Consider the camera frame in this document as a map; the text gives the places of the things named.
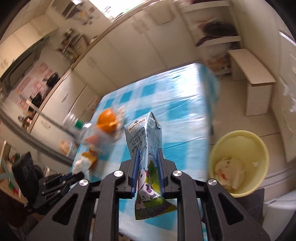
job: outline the yellow trash bin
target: yellow trash bin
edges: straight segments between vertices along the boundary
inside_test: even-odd
[[[269,168],[269,154],[260,137],[249,131],[233,131],[222,137],[210,154],[209,175],[215,178],[215,166],[223,158],[238,158],[244,164],[245,177],[240,187],[232,189],[233,197],[254,192],[262,183]]]

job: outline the wooden bench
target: wooden bench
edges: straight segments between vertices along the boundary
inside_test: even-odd
[[[228,53],[233,81],[248,80],[246,116],[266,114],[275,79],[249,50],[236,49]]]

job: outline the orange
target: orange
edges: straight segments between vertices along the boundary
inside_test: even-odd
[[[116,114],[111,108],[109,108],[100,114],[97,121],[97,127],[109,134],[116,129],[117,123]]]

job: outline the tablecloth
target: tablecloth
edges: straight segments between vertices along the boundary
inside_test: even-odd
[[[218,80],[201,64],[190,64],[129,84],[104,96],[93,115],[107,108],[124,106],[126,123],[152,111],[162,126],[165,158],[194,179],[207,179],[209,135]],[[80,145],[74,163],[87,147]],[[118,170],[122,161],[130,159],[124,131],[113,150],[100,156],[91,172],[91,181],[98,181]],[[177,240],[177,212],[146,220],[135,220],[134,199],[121,199],[119,232],[135,241]],[[203,224],[204,239],[207,240]]]

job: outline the black pan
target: black pan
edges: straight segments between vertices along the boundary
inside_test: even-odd
[[[237,35],[237,31],[235,27],[230,23],[223,22],[211,22],[208,23],[204,29],[205,37],[200,39],[195,46],[202,45],[205,41],[210,39],[222,38],[222,37],[230,37]]]

